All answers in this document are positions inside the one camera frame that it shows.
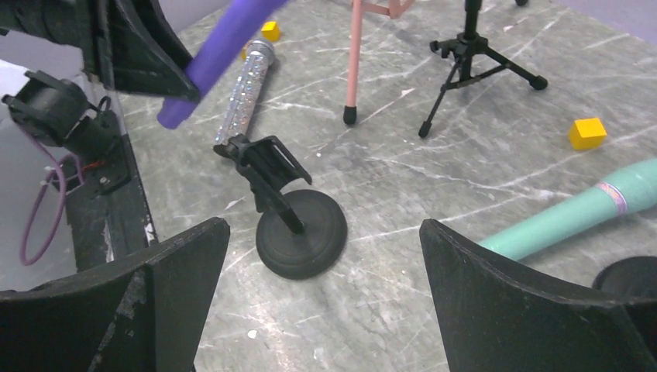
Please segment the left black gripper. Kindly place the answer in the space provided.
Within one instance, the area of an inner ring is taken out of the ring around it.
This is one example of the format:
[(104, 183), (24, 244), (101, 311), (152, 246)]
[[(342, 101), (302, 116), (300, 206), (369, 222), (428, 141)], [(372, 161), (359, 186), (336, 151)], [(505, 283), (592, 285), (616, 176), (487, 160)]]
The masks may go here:
[(157, 1), (1, 0), (1, 34), (77, 47), (84, 72), (122, 93), (200, 100), (191, 55)]

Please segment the purple microphone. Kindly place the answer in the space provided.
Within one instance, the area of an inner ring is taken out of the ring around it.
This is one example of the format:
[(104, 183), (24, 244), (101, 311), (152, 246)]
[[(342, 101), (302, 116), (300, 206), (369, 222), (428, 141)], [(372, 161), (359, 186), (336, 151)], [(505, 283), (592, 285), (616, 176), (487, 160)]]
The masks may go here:
[(157, 115), (159, 123), (167, 129), (176, 129), (188, 119), (249, 39), (286, 3), (285, 0), (231, 2), (185, 70), (198, 88), (200, 97), (193, 101), (165, 99)]

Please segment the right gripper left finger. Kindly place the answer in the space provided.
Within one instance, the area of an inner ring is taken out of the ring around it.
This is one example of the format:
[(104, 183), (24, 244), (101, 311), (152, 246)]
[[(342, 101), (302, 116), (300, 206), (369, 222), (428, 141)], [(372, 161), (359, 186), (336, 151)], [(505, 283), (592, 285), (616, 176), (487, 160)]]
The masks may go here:
[(1, 293), (3, 371), (191, 371), (230, 228), (162, 243), (29, 291)]

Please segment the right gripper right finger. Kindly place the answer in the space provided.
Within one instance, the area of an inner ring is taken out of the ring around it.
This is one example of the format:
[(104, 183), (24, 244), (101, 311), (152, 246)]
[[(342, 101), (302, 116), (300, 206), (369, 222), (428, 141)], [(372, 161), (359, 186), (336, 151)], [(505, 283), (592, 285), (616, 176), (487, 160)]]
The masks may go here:
[(656, 369), (656, 299), (543, 274), (434, 219), (419, 236), (450, 370)]

